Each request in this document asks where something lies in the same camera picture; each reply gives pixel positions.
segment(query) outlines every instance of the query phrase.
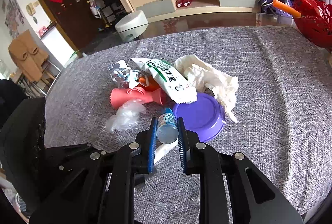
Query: gray fabric surface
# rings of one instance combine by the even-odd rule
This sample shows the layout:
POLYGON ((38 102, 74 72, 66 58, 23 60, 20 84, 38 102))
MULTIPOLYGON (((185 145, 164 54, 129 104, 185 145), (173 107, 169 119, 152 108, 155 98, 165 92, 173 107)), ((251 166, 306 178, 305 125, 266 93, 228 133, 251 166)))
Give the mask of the gray fabric surface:
MULTIPOLYGON (((45 144, 92 142, 108 152, 148 129, 161 107, 146 104, 139 130, 109 134, 106 120, 114 85, 107 67, 124 59, 174 63, 196 54, 239 78, 234 109, 208 142, 217 151, 244 152, 299 213, 332 186, 332 79, 320 51, 291 27, 213 28, 144 39, 98 52, 69 65, 46 100, 45 144)), ((135 192, 135 219, 143 223, 198 223, 199 178, 182 173, 177 147, 156 164, 157 174, 135 192)))

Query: metal screw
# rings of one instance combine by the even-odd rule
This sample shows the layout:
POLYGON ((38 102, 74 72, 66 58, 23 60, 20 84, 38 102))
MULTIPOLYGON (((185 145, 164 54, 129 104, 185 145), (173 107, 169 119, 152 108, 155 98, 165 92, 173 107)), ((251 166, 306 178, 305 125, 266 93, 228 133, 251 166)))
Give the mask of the metal screw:
POLYGON ((242 159, 244 159, 244 154, 238 152, 238 153, 234 154, 234 157, 238 160, 242 160, 242 159))
POLYGON ((204 143, 196 143, 197 149, 205 149, 206 145, 204 143))
POLYGON ((96 159, 100 158, 100 154, 98 152, 94 152, 94 153, 90 154, 90 158, 93 160, 96 160, 96 159))
POLYGON ((137 149, 139 147, 139 143, 131 143, 129 144, 130 149, 137 149))

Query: red plastic basket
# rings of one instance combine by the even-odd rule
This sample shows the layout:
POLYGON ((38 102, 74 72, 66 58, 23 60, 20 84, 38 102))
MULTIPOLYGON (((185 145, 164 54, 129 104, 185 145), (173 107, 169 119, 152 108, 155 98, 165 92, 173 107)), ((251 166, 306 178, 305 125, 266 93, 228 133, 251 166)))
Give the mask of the red plastic basket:
POLYGON ((318 0, 295 0, 293 8, 302 14, 295 18, 300 32, 315 45, 332 47, 332 5, 318 0))

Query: bottle label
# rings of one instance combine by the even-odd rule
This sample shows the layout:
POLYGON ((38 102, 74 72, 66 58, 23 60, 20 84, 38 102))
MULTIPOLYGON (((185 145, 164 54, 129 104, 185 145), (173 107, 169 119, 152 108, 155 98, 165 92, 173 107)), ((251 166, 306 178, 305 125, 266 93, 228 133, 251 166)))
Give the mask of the bottle label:
POLYGON ((171 113, 164 113, 158 119, 158 127, 163 126, 164 124, 171 124, 174 127, 176 126, 175 116, 171 113))

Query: white paper towel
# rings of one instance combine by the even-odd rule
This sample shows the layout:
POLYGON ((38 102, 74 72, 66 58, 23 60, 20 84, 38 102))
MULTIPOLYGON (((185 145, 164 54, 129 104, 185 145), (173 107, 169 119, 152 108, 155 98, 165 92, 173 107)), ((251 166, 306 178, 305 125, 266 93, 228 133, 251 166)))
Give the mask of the white paper towel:
POLYGON ((215 99, 224 107, 227 116, 238 122, 232 110, 235 107, 235 93, 239 88, 239 79, 216 70, 196 55, 185 55, 175 61, 174 67, 184 75, 198 92, 209 88, 215 94, 215 99))

